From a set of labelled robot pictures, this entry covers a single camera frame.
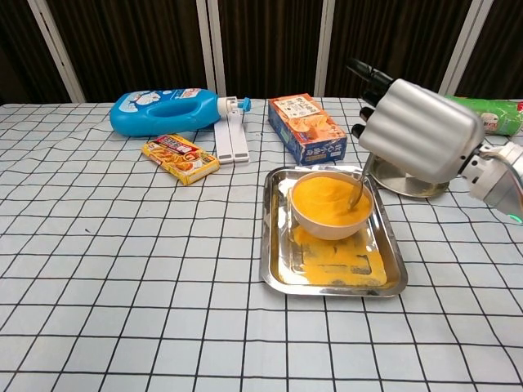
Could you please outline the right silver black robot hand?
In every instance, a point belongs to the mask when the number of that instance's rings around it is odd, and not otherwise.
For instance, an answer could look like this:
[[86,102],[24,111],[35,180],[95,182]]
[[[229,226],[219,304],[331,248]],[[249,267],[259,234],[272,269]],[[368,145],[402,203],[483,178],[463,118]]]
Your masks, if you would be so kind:
[[429,183],[450,181],[461,173],[485,131],[470,109],[361,60],[346,67],[367,82],[360,110],[362,124],[351,134],[360,146],[400,170]]

